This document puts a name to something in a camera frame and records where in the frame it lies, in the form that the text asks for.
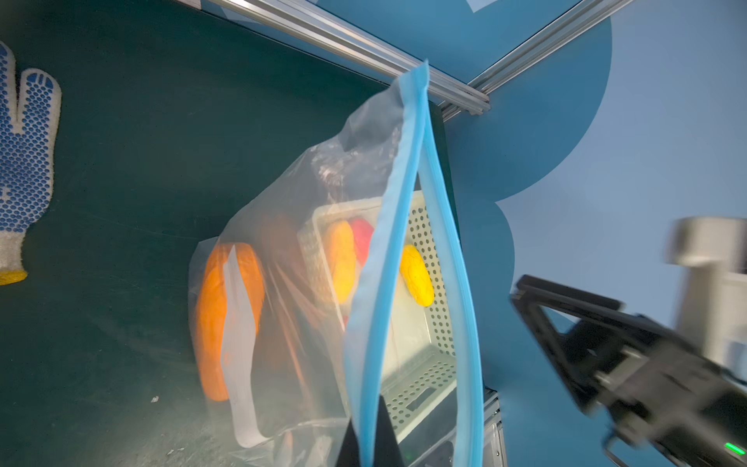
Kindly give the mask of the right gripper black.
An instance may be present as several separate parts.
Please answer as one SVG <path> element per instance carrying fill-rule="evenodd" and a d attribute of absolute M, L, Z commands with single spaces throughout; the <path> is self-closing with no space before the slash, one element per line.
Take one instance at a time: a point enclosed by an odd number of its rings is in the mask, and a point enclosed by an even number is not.
<path fill-rule="evenodd" d="M 673 330 L 622 302 L 525 274 L 511 301 L 578 409 L 603 406 L 616 441 L 676 466 L 746 463 L 746 388 Z"/>

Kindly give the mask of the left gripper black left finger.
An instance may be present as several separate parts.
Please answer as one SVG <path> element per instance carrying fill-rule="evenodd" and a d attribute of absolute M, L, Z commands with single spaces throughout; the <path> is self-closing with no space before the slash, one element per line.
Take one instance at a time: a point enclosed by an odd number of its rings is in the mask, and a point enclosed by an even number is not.
<path fill-rule="evenodd" d="M 360 467 L 359 458 L 359 446 L 358 439 L 355 433 L 352 421 L 349 422 L 342 445 L 340 446 L 340 452 L 338 453 L 338 459 L 335 464 L 336 467 Z"/>

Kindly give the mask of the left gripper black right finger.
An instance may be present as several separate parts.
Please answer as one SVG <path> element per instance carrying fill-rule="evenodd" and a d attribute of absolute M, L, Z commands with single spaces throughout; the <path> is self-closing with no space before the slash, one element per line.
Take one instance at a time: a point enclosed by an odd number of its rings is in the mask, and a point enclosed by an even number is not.
<path fill-rule="evenodd" d="M 405 466 L 382 396 L 379 397 L 379 408 L 377 409 L 377 432 L 375 432 L 375 457 L 373 459 L 373 466 L 375 467 Z"/>

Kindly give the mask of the clear zip-top bag blue zipper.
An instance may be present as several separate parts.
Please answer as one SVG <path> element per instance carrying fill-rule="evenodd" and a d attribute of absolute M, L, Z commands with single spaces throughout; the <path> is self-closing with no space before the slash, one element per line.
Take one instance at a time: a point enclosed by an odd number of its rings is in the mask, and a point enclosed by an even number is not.
<path fill-rule="evenodd" d="M 198 377 L 241 466 L 484 460 L 475 309 L 420 65 L 305 150 L 188 276 Z"/>

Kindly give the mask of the large orange mango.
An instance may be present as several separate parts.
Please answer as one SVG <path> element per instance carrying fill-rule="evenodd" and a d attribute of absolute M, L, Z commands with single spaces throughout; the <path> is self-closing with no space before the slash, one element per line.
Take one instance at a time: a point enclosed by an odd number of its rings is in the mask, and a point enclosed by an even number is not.
<path fill-rule="evenodd" d="M 212 401 L 229 399 L 221 369 L 227 294 L 224 266 L 235 248 L 244 287 L 250 299 L 256 327 L 260 325 L 266 297 L 265 282 L 260 258 L 247 243 L 222 243 L 216 246 L 207 259 L 202 277 L 202 287 L 196 301 L 196 363 L 205 395 Z"/>

